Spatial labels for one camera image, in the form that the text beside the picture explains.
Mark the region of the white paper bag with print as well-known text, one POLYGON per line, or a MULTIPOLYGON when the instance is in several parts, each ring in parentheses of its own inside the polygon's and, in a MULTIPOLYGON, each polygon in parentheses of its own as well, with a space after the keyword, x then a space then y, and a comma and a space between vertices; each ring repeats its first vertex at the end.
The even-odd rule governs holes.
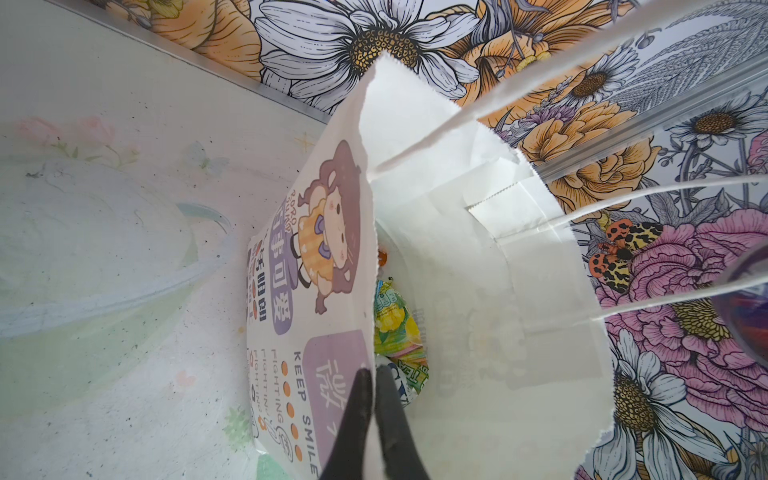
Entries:
POLYGON ((767 371, 715 312, 767 242, 763 1, 265 1, 330 115, 247 253, 253 432, 320 477, 389 367, 434 479, 763 479, 767 371), (378 250, 388 254, 378 266, 378 250), (420 394, 373 348, 378 280, 420 394))

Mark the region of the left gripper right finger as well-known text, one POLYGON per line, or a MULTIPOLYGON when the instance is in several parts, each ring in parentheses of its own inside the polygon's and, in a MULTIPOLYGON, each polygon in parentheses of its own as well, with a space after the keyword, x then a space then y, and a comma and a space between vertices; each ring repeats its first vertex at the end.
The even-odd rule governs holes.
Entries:
POLYGON ((389 367, 376 368, 374 400, 374 413, 386 478, 429 480, 389 367))

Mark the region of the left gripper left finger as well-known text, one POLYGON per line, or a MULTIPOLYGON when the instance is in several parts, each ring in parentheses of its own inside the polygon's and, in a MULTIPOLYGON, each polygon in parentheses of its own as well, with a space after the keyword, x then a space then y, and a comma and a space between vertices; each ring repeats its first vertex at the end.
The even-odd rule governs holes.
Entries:
POLYGON ((366 437, 371 422, 373 380, 371 371, 356 372, 341 426, 321 480, 362 480, 366 437))

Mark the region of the purple snack packet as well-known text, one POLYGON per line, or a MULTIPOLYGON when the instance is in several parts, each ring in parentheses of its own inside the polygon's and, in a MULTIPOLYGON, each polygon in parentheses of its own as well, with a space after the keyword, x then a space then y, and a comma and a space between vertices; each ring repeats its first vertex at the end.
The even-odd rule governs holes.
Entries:
MULTIPOLYGON (((742 254, 716 279, 716 286, 767 275, 767 242, 742 254)), ((732 337, 756 363, 767 367, 767 279, 760 284, 712 298, 715 312, 732 337)))

